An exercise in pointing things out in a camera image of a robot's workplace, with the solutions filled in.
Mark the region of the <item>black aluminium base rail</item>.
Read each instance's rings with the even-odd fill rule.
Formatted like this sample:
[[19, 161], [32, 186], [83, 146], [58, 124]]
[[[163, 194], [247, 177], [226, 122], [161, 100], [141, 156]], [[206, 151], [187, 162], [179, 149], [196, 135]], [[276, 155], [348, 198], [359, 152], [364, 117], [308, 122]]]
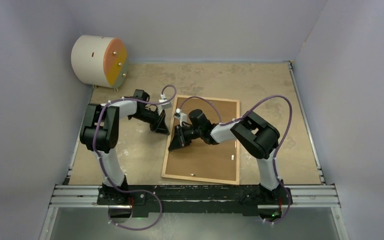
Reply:
[[333, 185], [292, 185], [288, 192], [263, 191], [258, 185], [130, 185], [131, 193], [97, 185], [57, 185], [50, 207], [105, 208], [145, 218], [150, 213], [241, 214], [279, 219], [292, 208], [340, 206]]

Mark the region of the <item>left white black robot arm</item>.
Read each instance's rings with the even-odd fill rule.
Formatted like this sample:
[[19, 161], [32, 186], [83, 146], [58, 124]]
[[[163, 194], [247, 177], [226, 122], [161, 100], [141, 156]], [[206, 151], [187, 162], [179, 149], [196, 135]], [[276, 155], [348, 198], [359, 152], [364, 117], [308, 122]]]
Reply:
[[172, 106], [171, 99], [164, 93], [160, 94], [157, 102], [151, 103], [149, 99], [147, 92], [136, 89], [133, 96], [122, 96], [103, 104], [90, 103], [86, 107], [79, 140], [98, 159], [103, 175], [99, 200], [114, 201], [122, 205], [134, 194], [129, 190], [116, 153], [120, 119], [137, 119], [149, 124], [154, 133], [169, 134], [165, 110]]

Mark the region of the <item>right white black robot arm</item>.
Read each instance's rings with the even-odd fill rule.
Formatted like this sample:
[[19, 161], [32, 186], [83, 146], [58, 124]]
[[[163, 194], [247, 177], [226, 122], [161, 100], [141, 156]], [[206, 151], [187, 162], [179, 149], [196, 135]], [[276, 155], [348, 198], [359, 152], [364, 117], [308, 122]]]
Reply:
[[[169, 151], [189, 146], [193, 140], [201, 139], [207, 145], [218, 145], [225, 141], [238, 140], [247, 152], [256, 158], [261, 189], [260, 196], [268, 204], [280, 198], [282, 180], [276, 170], [275, 151], [279, 146], [279, 131], [253, 111], [230, 123], [212, 123], [201, 109], [185, 115], [179, 108], [174, 114], [180, 123], [174, 127], [174, 136]], [[190, 123], [184, 122], [188, 117]]]

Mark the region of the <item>white cylindrical drum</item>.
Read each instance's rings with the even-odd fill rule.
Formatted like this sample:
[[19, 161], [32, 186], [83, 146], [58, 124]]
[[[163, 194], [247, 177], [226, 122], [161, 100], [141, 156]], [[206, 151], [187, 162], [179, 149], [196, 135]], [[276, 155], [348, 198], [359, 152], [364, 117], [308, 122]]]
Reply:
[[126, 79], [129, 60], [120, 38], [82, 35], [71, 50], [71, 66], [84, 84], [118, 91]]

